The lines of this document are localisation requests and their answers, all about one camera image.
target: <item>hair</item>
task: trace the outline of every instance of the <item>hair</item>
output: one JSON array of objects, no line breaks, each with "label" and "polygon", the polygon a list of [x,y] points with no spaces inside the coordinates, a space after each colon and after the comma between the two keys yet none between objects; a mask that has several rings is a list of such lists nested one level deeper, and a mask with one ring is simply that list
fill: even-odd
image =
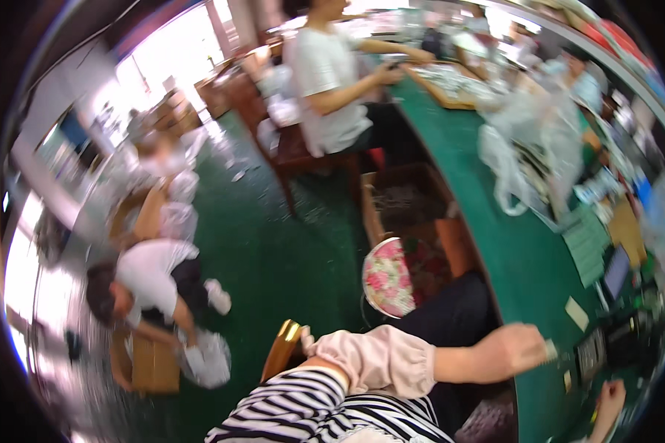
[{"label": "hair", "polygon": [[310,9],[313,0],[282,0],[281,9],[290,18],[304,16]]},{"label": "hair", "polygon": [[579,59],[584,63],[591,61],[591,56],[585,50],[576,46],[574,43],[569,43],[568,45],[562,46],[562,50],[573,58]]},{"label": "hair", "polygon": [[86,272],[86,302],[93,316],[106,326],[113,324],[115,298],[110,292],[110,284],[114,279],[114,263],[100,263]]}]

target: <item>shoe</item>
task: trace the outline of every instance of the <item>shoe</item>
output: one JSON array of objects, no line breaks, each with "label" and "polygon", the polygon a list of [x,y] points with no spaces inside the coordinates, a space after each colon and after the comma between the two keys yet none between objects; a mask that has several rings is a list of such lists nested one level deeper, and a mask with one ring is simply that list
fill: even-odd
[{"label": "shoe", "polygon": [[222,285],[217,279],[208,279],[204,282],[209,297],[209,305],[222,315],[227,315],[232,308],[232,298],[227,291],[222,291]]}]

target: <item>black and white striped shirt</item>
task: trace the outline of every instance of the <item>black and white striped shirt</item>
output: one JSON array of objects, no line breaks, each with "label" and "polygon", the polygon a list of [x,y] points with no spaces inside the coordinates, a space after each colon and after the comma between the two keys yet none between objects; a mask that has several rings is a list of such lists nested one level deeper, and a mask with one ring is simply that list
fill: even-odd
[{"label": "black and white striped shirt", "polygon": [[452,442],[437,426],[427,397],[345,396],[344,380],[327,368],[304,367],[271,378],[239,402],[205,443],[340,442],[361,430],[391,440]]}]

